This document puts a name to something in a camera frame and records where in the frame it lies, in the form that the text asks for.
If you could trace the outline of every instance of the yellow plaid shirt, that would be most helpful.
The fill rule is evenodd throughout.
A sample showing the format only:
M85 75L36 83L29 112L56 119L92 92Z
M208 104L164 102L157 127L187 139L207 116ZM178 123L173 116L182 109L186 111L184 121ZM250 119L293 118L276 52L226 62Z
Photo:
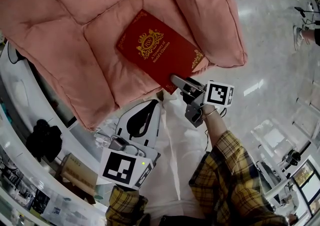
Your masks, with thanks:
M207 152L189 185L212 225L287 225L262 196L257 168L240 141L225 132ZM106 212L108 225L140 225L148 200L138 191L114 187Z

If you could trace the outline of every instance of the white floor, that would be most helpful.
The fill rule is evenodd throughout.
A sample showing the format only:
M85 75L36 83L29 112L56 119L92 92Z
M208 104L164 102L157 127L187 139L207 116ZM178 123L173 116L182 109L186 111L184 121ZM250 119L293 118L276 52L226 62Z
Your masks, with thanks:
M259 142L250 132L265 120L276 122L300 150L307 138L292 122L299 122L312 133L317 120L296 99L310 100L312 92L318 96L312 80L320 79L320 47L303 42L301 49L295 51L293 25L301 27L302 20L293 7L306 10L310 0L236 1L248 63L234 69L217 67L197 79L202 83L214 80L235 86L225 122L251 153Z

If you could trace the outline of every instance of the book cover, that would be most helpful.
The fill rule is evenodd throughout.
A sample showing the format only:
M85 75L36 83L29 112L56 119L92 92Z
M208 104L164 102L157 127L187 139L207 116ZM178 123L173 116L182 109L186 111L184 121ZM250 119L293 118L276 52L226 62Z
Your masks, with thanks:
M171 75L189 77L204 57L199 48L144 10L136 15L116 47L170 94L177 89Z

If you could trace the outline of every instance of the pink cushion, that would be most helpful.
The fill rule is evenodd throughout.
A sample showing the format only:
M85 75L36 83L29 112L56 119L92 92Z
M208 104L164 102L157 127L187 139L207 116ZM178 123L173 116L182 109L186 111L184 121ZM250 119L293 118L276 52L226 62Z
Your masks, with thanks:
M159 88L115 48L141 9L203 50L195 73L247 60L235 0L0 0L0 28L93 130Z

